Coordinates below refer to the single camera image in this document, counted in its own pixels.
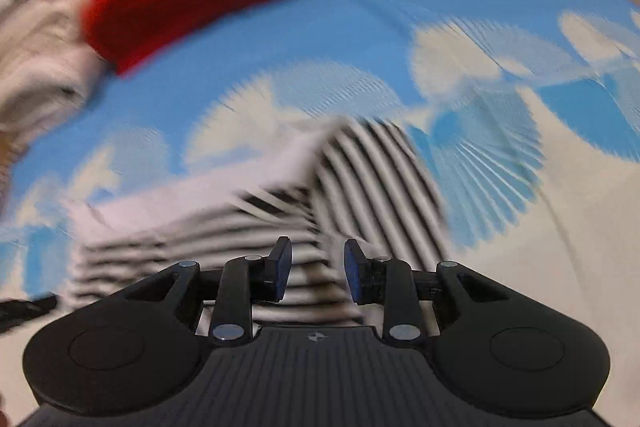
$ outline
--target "blue surface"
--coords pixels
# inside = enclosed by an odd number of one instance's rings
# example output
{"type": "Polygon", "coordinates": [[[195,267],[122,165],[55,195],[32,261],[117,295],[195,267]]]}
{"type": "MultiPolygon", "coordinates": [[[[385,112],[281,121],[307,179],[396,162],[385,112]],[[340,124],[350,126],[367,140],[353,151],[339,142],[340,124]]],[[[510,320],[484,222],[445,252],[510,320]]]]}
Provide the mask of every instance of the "blue surface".
{"type": "Polygon", "coordinates": [[[277,0],[227,17],[127,80],[109,78],[92,107],[34,145],[14,172],[0,283],[16,248],[27,252],[28,293],[64,279],[60,251],[67,246],[54,237],[65,235],[66,218],[56,197],[81,194],[96,203],[259,154],[250,132],[207,153],[198,136],[219,104],[232,105],[234,118],[265,107],[283,121],[287,112],[394,118],[438,183],[454,241],[472,247],[490,240],[527,211],[544,164],[536,123],[516,86],[535,89],[593,146],[628,160],[640,157],[639,73],[629,54],[640,39],[633,9],[627,0],[277,0]],[[562,32],[559,18],[568,12],[595,15],[597,31],[625,43],[622,72],[598,76],[562,32]],[[495,78],[466,71],[436,92],[416,79],[415,57],[426,56],[417,36],[447,25],[495,61],[495,78]],[[503,67],[505,58],[530,74],[503,67]],[[258,89],[267,84],[267,94],[258,89]],[[626,107],[616,99],[622,88],[626,107]],[[194,143],[200,144],[195,153],[194,143]],[[108,171],[93,176],[95,187],[78,184],[87,165],[108,171]],[[58,232],[47,235],[43,227],[58,232]],[[52,275],[43,277],[38,258],[50,249],[57,253],[52,275]]]}

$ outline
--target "striped cloth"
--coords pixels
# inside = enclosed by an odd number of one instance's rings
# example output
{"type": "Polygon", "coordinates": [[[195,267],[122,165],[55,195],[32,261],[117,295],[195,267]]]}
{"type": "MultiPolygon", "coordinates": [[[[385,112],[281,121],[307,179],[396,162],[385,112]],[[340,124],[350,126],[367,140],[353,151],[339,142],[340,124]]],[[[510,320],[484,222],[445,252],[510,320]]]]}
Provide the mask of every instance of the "striped cloth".
{"type": "MultiPolygon", "coordinates": [[[[354,237],[370,256],[434,269],[446,239],[440,204],[424,166],[391,123],[348,121],[322,145],[306,187],[238,194],[237,202],[164,227],[140,242],[78,245],[72,308],[110,295],[186,259],[203,270],[236,257],[268,255],[290,237],[293,265],[284,299],[253,308],[264,324],[354,325],[369,322],[351,301],[342,267],[354,237]]],[[[206,328],[212,303],[206,303],[206,328]]]]}

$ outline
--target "silver screw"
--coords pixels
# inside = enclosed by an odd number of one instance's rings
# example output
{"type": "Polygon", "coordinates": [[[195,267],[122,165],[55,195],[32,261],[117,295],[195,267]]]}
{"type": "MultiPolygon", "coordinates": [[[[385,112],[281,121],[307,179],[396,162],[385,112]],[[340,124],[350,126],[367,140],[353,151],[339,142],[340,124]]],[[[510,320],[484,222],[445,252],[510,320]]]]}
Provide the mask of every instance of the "silver screw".
{"type": "Polygon", "coordinates": [[[414,341],[420,336],[420,330],[411,324],[398,324],[389,330],[397,341],[414,341]]]}
{"type": "Polygon", "coordinates": [[[234,341],[244,335],[244,328],[238,324],[220,324],[212,333],[219,341],[234,341]]]}

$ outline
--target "black robotic gripper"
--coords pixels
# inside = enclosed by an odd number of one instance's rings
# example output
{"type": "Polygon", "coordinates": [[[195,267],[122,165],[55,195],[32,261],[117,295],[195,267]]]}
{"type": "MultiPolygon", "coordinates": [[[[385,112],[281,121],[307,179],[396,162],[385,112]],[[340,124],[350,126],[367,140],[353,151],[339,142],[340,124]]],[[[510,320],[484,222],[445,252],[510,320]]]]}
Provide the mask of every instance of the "black robotic gripper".
{"type": "Polygon", "coordinates": [[[453,261],[435,272],[344,246],[371,327],[262,327],[279,302],[287,237],[222,270],[193,261],[42,328],[23,368],[41,407],[27,427],[603,426],[591,409],[609,355],[585,325],[453,261]],[[208,337],[194,334],[215,301],[208,337]],[[432,301],[429,336],[420,301],[432,301]]]}

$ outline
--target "ribbed black surface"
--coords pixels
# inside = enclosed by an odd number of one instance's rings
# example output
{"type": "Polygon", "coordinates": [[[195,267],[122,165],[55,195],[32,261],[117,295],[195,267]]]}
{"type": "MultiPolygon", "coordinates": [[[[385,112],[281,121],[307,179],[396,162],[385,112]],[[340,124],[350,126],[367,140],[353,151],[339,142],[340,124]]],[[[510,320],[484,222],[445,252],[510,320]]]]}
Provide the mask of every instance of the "ribbed black surface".
{"type": "MultiPolygon", "coordinates": [[[[158,362],[158,371],[162,363],[158,362]]],[[[219,349],[177,396],[143,412],[86,418],[42,407],[24,427],[603,427],[591,412],[508,419],[451,394],[424,358],[370,328],[264,328],[219,349]],[[322,333],[324,338],[318,340],[322,333]]]]}

